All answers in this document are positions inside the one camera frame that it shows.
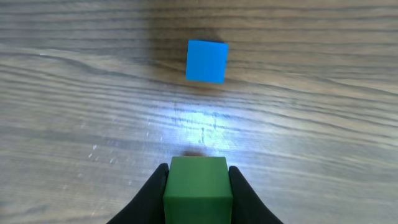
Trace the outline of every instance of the cube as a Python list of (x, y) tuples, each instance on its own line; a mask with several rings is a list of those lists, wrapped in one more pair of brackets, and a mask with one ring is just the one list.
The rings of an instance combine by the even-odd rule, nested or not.
[(226, 43), (189, 40), (186, 79), (223, 83), (227, 55)]
[(230, 224), (225, 157), (173, 157), (163, 200), (166, 224)]

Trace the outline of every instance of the blue cube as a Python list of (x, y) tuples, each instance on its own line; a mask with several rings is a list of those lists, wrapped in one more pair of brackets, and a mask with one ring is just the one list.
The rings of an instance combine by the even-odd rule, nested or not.
[(187, 80), (223, 83), (228, 44), (202, 40), (189, 40), (187, 54)]

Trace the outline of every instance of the wooden surface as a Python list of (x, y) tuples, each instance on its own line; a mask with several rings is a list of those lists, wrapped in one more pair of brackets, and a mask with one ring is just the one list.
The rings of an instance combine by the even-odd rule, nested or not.
[(396, 224), (397, 59), (396, 0), (1, 0), (0, 223), (105, 223), (204, 153), (286, 224)]

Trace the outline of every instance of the tabletop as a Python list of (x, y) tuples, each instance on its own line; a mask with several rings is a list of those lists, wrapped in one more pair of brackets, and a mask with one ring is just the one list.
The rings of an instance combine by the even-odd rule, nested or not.
[(397, 59), (393, 0), (0, 0), (0, 223), (106, 223), (192, 154), (286, 224), (397, 223)]

